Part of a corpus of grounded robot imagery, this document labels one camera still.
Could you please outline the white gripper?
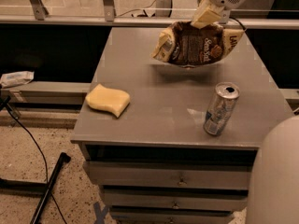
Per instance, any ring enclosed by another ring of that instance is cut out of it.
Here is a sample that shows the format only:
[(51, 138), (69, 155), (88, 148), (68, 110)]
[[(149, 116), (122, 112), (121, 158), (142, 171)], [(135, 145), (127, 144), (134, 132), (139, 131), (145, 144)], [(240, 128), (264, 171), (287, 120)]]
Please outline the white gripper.
[[(210, 1), (218, 6), (211, 7)], [(200, 0), (195, 11), (191, 26), (201, 29), (221, 19), (221, 13), (226, 9), (236, 9), (247, 0)]]

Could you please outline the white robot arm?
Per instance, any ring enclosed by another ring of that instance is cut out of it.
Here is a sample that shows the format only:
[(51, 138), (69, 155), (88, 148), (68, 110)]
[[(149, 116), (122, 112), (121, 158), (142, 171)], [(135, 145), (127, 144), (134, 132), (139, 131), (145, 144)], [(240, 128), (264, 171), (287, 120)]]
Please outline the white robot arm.
[[(203, 28), (247, 0), (202, 0), (192, 25)], [(263, 140), (251, 173), (245, 224), (299, 224), (299, 117), (282, 121)]]

